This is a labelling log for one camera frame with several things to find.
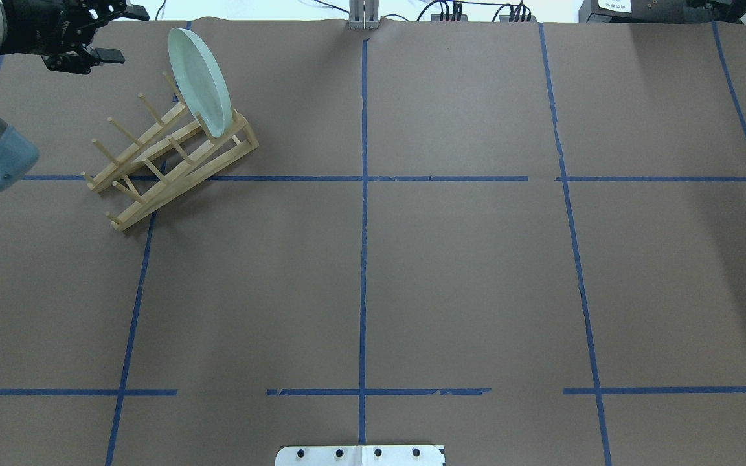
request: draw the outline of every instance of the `white sticker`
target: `white sticker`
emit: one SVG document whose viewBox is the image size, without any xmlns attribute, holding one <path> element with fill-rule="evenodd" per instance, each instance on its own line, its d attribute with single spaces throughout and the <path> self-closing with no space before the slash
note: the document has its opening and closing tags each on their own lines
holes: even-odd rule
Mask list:
<svg viewBox="0 0 746 466">
<path fill-rule="evenodd" d="M 631 13 L 631 0 L 598 0 L 598 6 L 613 12 Z"/>
</svg>

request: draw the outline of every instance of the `cable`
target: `cable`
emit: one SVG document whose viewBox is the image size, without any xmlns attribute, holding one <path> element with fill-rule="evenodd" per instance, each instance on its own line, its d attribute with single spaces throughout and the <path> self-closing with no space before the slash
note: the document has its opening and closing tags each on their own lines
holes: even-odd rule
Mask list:
<svg viewBox="0 0 746 466">
<path fill-rule="evenodd" d="M 489 6 L 503 6 L 505 3 L 485 3 L 485 2 L 459 2 L 459 3 L 467 3 L 469 5 L 489 5 Z"/>
<path fill-rule="evenodd" d="M 441 13 L 441 11 L 442 11 L 441 8 L 442 7 L 441 7 L 441 5 L 445 6 L 445 16 L 446 17 L 450 17 L 451 10 L 450 10 L 450 6 L 448 6 L 448 3 L 445 0 L 433 0 L 433 2 L 427 3 L 427 5 L 425 6 L 425 8 L 422 9 L 422 11 L 420 12 L 420 15 L 416 18 L 417 21 L 419 21 L 420 19 L 422 19 L 422 15 L 424 15 L 424 12 L 426 12 L 428 8 L 431 8 L 431 6 L 433 5 L 433 3 L 439 3 L 440 4 L 440 6 L 439 6 L 439 8 L 440 8 L 439 20 L 442 20 L 442 13 Z"/>
<path fill-rule="evenodd" d="M 350 12 L 347 11 L 347 10 L 345 10 L 344 8 L 338 8 L 338 6 L 331 5 L 330 3 L 327 3 L 327 2 L 322 2 L 322 0 L 313 0 L 313 2 L 320 3 L 320 4 L 324 5 L 324 6 L 329 6 L 329 8 L 333 8 L 333 9 L 338 10 L 340 12 L 346 12 L 347 14 L 350 14 Z"/>
<path fill-rule="evenodd" d="M 524 3 L 522 3 L 522 0 L 519 4 L 517 4 L 517 8 L 512 12 L 512 15 L 508 18 L 509 23 L 526 23 L 527 21 L 531 21 L 531 9 L 528 8 Z"/>
<path fill-rule="evenodd" d="M 411 22 L 411 20 L 409 20 L 408 18 L 406 18 L 406 17 L 403 17 L 402 15 L 397 15 L 397 14 L 384 15 L 383 17 L 400 17 L 400 18 L 402 18 L 403 20 L 405 20 L 405 21 L 408 21 L 408 23 L 410 23 L 410 22 Z"/>
<path fill-rule="evenodd" d="M 503 11 L 503 8 L 506 8 L 506 6 L 508 6 L 508 8 L 510 8 L 510 10 L 512 10 L 512 12 L 510 12 L 509 14 L 510 14 L 510 15 L 513 15 L 513 14 L 514 14 L 514 5 L 512 5 L 512 4 L 510 4 L 510 3 L 506 3 L 505 5 L 503 5 L 503 6 L 500 6 L 500 8 L 498 8 L 498 9 L 497 9 L 497 12 L 496 12 L 496 13 L 494 13 L 494 17 L 493 17 L 493 18 L 491 18 L 491 22 L 492 22 L 492 23 L 494 23 L 494 21 L 496 21 L 496 20 L 497 20 L 497 17 L 498 17 L 499 15 L 500 15 L 500 12 L 501 12 L 501 11 Z"/>
<path fill-rule="evenodd" d="M 157 18 L 160 17 L 160 12 L 162 12 L 164 8 L 166 8 L 166 0 L 163 0 L 163 3 L 160 4 L 157 13 L 154 13 L 154 21 L 157 21 Z"/>
</svg>

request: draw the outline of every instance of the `light green plate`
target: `light green plate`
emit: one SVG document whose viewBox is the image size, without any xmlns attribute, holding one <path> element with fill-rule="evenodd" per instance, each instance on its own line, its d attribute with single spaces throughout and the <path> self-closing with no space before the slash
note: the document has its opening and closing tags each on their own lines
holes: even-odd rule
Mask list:
<svg viewBox="0 0 746 466">
<path fill-rule="evenodd" d="M 232 104 L 215 56 L 197 34 L 175 27 L 168 33 L 168 57 L 189 111 L 200 113 L 219 138 L 232 124 Z"/>
</svg>

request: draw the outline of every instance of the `white metal plate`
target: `white metal plate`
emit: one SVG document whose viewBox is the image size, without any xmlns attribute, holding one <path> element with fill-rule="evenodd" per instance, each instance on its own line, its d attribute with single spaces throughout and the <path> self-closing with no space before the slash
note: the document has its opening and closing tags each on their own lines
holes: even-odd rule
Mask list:
<svg viewBox="0 0 746 466">
<path fill-rule="evenodd" d="M 441 445 L 284 447 L 275 466 L 444 466 L 444 451 Z"/>
</svg>

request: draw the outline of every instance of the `black device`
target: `black device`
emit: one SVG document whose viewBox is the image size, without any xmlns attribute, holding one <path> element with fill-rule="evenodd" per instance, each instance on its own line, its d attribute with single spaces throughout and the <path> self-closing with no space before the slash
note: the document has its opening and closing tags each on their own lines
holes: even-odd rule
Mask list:
<svg viewBox="0 0 746 466">
<path fill-rule="evenodd" d="M 740 23 L 746 0 L 626 0 L 631 11 L 618 6 L 622 1 L 583 0 L 578 10 L 580 23 Z"/>
<path fill-rule="evenodd" d="M 39 55 L 48 70 L 89 74 L 125 62 L 120 50 L 91 47 L 97 30 L 121 17 L 149 19 L 127 0 L 0 0 L 0 55 Z"/>
</svg>

